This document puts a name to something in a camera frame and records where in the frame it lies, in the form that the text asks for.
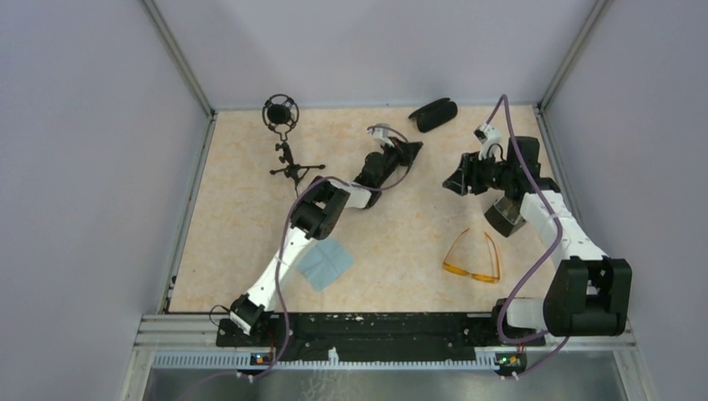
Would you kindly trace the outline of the black glasses case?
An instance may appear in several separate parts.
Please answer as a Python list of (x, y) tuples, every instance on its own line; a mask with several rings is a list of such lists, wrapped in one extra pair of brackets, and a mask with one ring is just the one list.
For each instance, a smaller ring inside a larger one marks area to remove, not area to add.
[(417, 130), (427, 133), (446, 124), (458, 115), (458, 105), (450, 98), (440, 98), (423, 105), (408, 115)]

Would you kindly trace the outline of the light blue cleaning cloth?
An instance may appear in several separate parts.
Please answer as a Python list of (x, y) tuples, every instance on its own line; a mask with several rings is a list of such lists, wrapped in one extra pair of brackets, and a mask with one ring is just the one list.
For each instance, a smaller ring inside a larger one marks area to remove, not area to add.
[(318, 241), (302, 258), (297, 269), (312, 289), (321, 292), (346, 273), (354, 257), (337, 240)]

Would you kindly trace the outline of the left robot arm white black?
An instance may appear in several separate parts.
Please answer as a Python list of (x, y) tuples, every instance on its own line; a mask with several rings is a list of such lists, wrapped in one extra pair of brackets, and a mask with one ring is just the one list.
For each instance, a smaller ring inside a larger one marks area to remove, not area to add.
[(256, 282), (234, 300), (229, 319), (236, 335), (248, 345), (262, 343), (268, 332), (266, 319), (274, 312), (281, 297), (281, 284), (287, 272), (318, 242), (335, 229), (346, 209), (372, 208), (385, 190), (393, 173), (403, 168), (409, 172), (423, 147), (423, 142), (392, 139), (378, 152), (369, 153), (362, 170), (352, 181), (334, 176), (316, 176), (296, 198), (286, 218), (279, 247)]

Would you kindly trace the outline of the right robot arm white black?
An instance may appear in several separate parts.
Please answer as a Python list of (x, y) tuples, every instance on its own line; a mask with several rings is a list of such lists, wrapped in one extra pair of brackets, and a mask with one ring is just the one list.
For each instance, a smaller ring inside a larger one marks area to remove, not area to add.
[[(489, 322), (501, 344), (530, 343), (547, 334), (562, 337), (614, 337), (626, 328), (632, 269), (595, 245), (564, 202), (558, 184), (540, 174), (539, 141), (512, 138), (505, 160), (464, 153), (456, 170), (442, 183), (458, 195), (500, 190), (546, 246), (544, 254), (502, 299)], [(525, 282), (551, 261), (554, 278), (542, 302), (518, 298)]]

